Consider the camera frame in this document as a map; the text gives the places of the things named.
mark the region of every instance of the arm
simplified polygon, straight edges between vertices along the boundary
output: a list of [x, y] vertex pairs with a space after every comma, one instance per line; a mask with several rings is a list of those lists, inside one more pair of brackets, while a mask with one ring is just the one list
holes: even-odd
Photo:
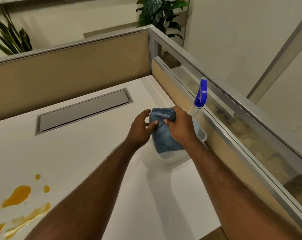
[[25, 240], [102, 238], [130, 159], [147, 143], [159, 123], [144, 122], [150, 111], [145, 110], [136, 117], [125, 141], [51, 210]]
[[291, 240], [301, 234], [255, 196], [197, 138], [192, 118], [176, 107], [176, 122], [166, 120], [172, 137], [190, 155], [229, 240]]

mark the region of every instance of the hand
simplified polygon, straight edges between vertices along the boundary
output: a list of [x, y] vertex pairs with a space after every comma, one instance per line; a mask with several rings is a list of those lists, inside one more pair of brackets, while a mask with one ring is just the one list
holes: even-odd
[[173, 139], [185, 147], [186, 143], [198, 140], [194, 131], [192, 117], [180, 107], [173, 108], [177, 114], [175, 123], [168, 119], [164, 119], [163, 121], [169, 126]]
[[125, 139], [125, 141], [129, 143], [129, 145], [133, 146], [133, 148], [136, 150], [144, 146], [148, 142], [152, 131], [159, 124], [158, 120], [153, 121], [151, 124], [144, 122], [145, 118], [150, 115], [150, 112], [151, 110], [147, 109], [135, 118], [131, 125], [128, 136]]

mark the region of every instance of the snake plant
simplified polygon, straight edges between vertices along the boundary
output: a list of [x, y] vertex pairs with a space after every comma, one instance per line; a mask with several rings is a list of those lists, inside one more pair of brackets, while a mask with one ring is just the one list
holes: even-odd
[[[165, 34], [167, 28], [181, 31], [181, 26], [173, 21], [173, 19], [178, 16], [174, 14], [173, 10], [176, 8], [183, 10], [183, 7], [189, 5], [189, 3], [184, 0], [138, 0], [137, 4], [143, 4], [143, 7], [136, 9], [136, 11], [142, 11], [139, 17], [139, 27], [153, 24]], [[183, 39], [182, 36], [177, 33], [167, 34], [167, 36], [178, 36]]]
[[15, 28], [10, 15], [3, 4], [0, 3], [0, 11], [6, 19], [8, 25], [0, 21], [0, 50], [7, 55], [23, 53], [32, 50], [30, 37], [21, 28], [18, 32]]

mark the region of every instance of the forearm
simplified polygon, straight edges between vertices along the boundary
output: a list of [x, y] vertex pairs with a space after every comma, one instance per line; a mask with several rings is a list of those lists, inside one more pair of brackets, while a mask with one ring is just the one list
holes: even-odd
[[228, 239], [302, 239], [256, 197], [198, 140], [184, 145], [192, 158]]
[[33, 229], [26, 240], [101, 239], [135, 148], [124, 141]]

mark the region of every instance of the white desk surface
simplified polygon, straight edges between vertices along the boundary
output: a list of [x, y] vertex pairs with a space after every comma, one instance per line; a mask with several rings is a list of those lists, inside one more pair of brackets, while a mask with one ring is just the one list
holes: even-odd
[[[133, 103], [34, 135], [37, 115], [125, 87]], [[0, 202], [19, 185], [32, 188], [25, 202], [0, 208], [0, 223], [7, 222], [0, 239], [14, 218], [47, 202], [52, 208], [75, 189], [125, 139], [141, 111], [171, 106], [150, 75], [0, 121]], [[36, 174], [41, 174], [40, 180], [34, 179]], [[44, 185], [50, 192], [43, 192]], [[24, 239], [40, 220], [19, 230], [12, 240]], [[198, 240], [219, 226], [193, 162], [164, 165], [150, 140], [128, 166], [103, 239]]]

